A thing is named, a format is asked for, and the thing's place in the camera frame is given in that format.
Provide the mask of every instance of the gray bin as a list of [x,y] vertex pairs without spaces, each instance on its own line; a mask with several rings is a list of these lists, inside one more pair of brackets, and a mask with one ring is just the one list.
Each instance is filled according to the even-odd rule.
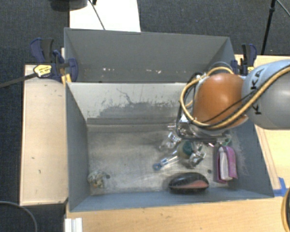
[[[214,182],[213,152],[193,171],[210,187],[175,195],[167,183],[183,165],[155,172],[166,152],[158,146],[177,115],[190,76],[234,59],[230,39],[199,35],[65,29],[65,57],[76,58],[79,78],[66,86],[70,211],[92,211],[273,197],[254,125],[230,130],[238,179]],[[111,178],[90,188],[89,172]]]

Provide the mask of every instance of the blue tape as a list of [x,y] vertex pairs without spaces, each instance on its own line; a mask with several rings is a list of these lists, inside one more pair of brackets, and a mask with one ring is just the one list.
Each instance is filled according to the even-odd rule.
[[283,178],[278,177],[278,180],[280,182],[281,189],[273,190],[273,193],[275,197],[284,197],[288,189],[286,188],[286,184]]

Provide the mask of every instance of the purple object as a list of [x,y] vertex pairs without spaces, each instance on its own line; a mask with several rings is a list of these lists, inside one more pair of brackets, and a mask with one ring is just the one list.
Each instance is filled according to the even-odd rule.
[[217,182],[227,183],[237,178],[236,156],[234,149],[230,146],[221,146],[216,157]]

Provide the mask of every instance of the small object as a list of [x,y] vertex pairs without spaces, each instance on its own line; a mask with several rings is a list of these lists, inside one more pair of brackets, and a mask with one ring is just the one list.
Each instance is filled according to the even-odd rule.
[[162,141],[159,150],[164,151],[165,149],[173,149],[181,142],[181,140],[182,139],[172,131],[169,133],[168,137]]
[[159,171],[165,165],[174,164],[180,159],[188,160],[189,167],[194,168],[206,156],[206,153],[200,152],[202,146],[201,143],[195,145],[190,140],[183,140],[178,144],[176,150],[170,156],[163,158],[159,163],[155,163],[153,168],[155,171]]
[[200,173],[184,173],[172,179],[169,188],[175,193],[204,190],[209,187],[208,180]]
[[217,182],[227,183],[237,178],[234,149],[230,146],[221,146],[217,152],[216,167]]
[[104,187],[104,181],[103,178],[111,178],[109,174],[102,172],[100,170],[91,172],[88,177],[87,181],[92,185],[93,188],[103,188]]
[[171,165],[178,161],[179,161],[179,157],[177,155],[177,150],[176,150],[170,156],[163,158],[159,163],[153,164],[153,168],[155,171],[159,171],[165,165]]

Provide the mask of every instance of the blue clamp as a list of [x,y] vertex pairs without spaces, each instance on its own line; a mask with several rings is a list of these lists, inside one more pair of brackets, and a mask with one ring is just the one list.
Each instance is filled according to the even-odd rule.
[[47,78],[61,82],[63,74],[60,73],[60,69],[64,69],[65,73],[71,75],[72,82],[75,82],[78,76],[78,65],[75,58],[68,59],[65,63],[65,59],[62,57],[58,50],[52,51],[53,39],[34,39],[30,43],[30,51],[32,56],[37,59],[39,64],[47,63],[52,66],[52,74]]
[[242,44],[243,56],[241,58],[240,65],[237,60],[231,61],[231,67],[234,74],[248,75],[248,67],[253,67],[255,60],[257,59],[257,49],[253,44]]

